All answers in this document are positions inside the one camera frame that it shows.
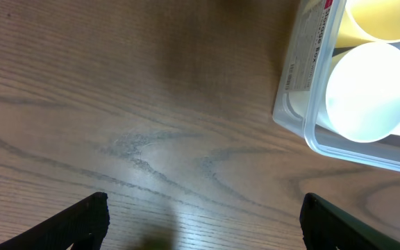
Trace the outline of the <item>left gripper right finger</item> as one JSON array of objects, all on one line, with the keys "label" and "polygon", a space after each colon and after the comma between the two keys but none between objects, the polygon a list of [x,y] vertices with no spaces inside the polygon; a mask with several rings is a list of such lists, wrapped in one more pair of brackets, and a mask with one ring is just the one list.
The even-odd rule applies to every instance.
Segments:
[{"label": "left gripper right finger", "polygon": [[400,250],[400,242],[315,193],[305,195],[299,221],[307,250]]}]

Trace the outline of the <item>yellow plastic cup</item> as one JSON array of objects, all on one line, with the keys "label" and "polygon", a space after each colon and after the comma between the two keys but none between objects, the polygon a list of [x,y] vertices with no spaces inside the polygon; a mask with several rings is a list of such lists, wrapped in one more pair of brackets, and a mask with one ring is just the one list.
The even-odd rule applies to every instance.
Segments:
[{"label": "yellow plastic cup", "polygon": [[400,42],[400,0],[348,0],[340,23],[337,48],[368,42]]}]

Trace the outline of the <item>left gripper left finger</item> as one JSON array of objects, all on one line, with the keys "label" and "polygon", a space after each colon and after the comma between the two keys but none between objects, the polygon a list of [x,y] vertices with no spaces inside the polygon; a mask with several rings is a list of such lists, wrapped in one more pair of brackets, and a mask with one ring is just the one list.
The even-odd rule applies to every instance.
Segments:
[{"label": "left gripper left finger", "polygon": [[95,192],[42,223],[0,244],[0,250],[101,248],[110,224],[108,195]]}]

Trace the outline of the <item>clear plastic storage container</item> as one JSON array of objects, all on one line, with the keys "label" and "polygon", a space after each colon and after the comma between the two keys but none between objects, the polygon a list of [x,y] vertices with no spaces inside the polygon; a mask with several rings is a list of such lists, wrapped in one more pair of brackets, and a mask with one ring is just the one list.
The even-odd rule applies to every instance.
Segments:
[{"label": "clear plastic storage container", "polygon": [[[274,121],[324,156],[400,172],[400,136],[354,142],[317,125],[313,100],[324,94],[332,58],[354,47],[335,46],[347,1],[302,1],[295,18],[273,109]],[[400,50],[400,42],[391,44]]]}]

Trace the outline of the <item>white plastic cup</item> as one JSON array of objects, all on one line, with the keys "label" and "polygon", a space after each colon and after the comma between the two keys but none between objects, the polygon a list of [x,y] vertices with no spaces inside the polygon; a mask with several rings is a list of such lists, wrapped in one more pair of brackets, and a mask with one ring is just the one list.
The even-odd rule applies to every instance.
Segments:
[{"label": "white plastic cup", "polygon": [[313,100],[317,125],[360,143],[400,127],[400,50],[370,42],[332,58],[324,94]]}]

